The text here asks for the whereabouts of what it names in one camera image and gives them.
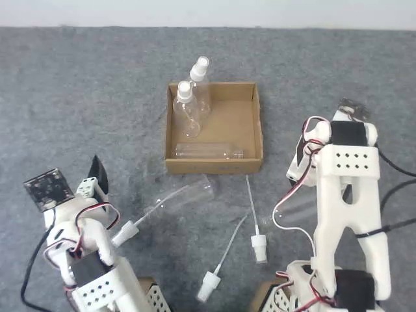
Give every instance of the open cardboard box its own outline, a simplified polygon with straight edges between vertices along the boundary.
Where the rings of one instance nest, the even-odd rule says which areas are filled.
[[[211,83],[211,114],[201,133],[187,138],[175,126],[172,103],[177,84],[168,86],[165,163],[171,174],[251,174],[263,163],[260,102],[255,83]],[[177,143],[231,143],[243,159],[176,159]]]

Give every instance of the white spray nozzle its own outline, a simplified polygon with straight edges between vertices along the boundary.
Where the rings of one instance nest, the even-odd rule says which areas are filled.
[[[128,241],[131,237],[138,233],[138,228],[132,221],[127,221],[119,230],[117,234],[111,239],[111,242],[115,247],[120,247],[125,241]]]
[[[221,279],[217,275],[207,271],[202,280],[202,285],[200,290],[198,291],[198,295],[196,296],[196,298],[200,302],[205,303],[210,297],[211,293],[214,291],[214,289],[218,287],[218,284],[220,282]]]
[[[203,81],[207,74],[208,65],[209,59],[207,57],[199,57],[189,72],[190,78],[197,83]]]
[[[192,88],[189,81],[181,81],[177,86],[177,99],[182,103],[189,103],[192,99]]]
[[[266,251],[266,235],[253,235],[252,246],[255,254],[255,261],[257,263],[267,262],[267,251]]]

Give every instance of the transparent bottle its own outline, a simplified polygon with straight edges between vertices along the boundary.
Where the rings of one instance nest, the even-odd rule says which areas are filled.
[[[276,222],[285,227],[310,225],[317,222],[317,190],[315,187],[306,187],[296,192],[289,200],[283,203],[276,213]],[[259,227],[265,231],[274,231],[277,227],[272,220],[272,213],[259,218]]]
[[[244,158],[244,152],[230,143],[178,143],[175,148],[176,158]]]
[[[206,175],[202,175],[197,181],[192,183],[176,186],[171,190],[162,192],[156,196],[153,205],[144,209],[143,220],[147,218],[154,210],[164,213],[176,213],[183,206],[190,203],[203,205],[205,202],[213,200],[215,197],[213,185]]]
[[[207,57],[199,57],[189,72],[190,82],[198,101],[202,119],[208,117],[211,112],[211,90],[207,78],[208,65],[209,59]]]
[[[200,109],[188,81],[181,81],[177,86],[174,100],[175,123],[182,133],[189,138],[201,132]]]

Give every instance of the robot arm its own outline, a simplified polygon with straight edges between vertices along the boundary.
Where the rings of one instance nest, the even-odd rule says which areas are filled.
[[[291,284],[288,311],[382,311],[376,301],[387,299],[391,292],[385,233],[359,240],[366,257],[366,271],[335,266],[335,251],[345,228],[358,235],[381,228],[380,165],[374,147],[377,130],[371,123],[362,122],[363,111],[351,103],[357,104],[341,100],[331,122],[317,116],[305,122],[287,172],[296,189],[299,184],[316,185],[318,200],[316,256],[310,261],[294,261],[287,267]],[[319,122],[307,131],[311,119]],[[343,198],[347,186],[352,189],[350,203]]]
[[[75,195],[58,169],[29,180],[25,186],[44,212],[47,228],[54,224],[44,255],[60,270],[79,312],[150,312],[162,306],[161,311],[170,311],[159,287],[150,287],[152,294],[157,293],[154,298],[146,296],[129,261],[115,253],[104,226],[112,207],[107,175],[97,157]],[[117,221],[120,215],[114,210]]]

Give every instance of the gray carpet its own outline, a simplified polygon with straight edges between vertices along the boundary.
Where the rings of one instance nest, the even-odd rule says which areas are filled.
[[[416,32],[266,29],[0,29],[0,310],[27,311],[19,289],[29,254],[44,228],[22,182],[59,167],[71,187],[97,153],[110,179],[122,222],[139,217],[156,193],[179,177],[163,166],[166,85],[187,76],[199,55],[212,60],[212,81],[257,81],[265,161],[251,177],[255,206],[267,219],[288,189],[285,171],[300,127],[312,114],[331,117],[340,97],[372,111],[380,145],[416,171]],[[380,193],[406,180],[381,164]],[[252,218],[243,224],[205,305],[195,295],[214,270],[249,201],[242,175],[209,176],[210,203],[188,205],[143,224],[122,254],[139,276],[153,276],[178,312],[246,311],[256,287],[311,248],[299,233],[270,223],[267,265],[255,265]],[[411,187],[389,202],[384,223],[414,217]],[[302,224],[313,230],[313,220]],[[389,234],[393,293],[387,311],[413,311],[414,227]],[[363,268],[358,243],[346,232],[337,264]],[[36,261],[28,298],[68,311],[58,272]]]

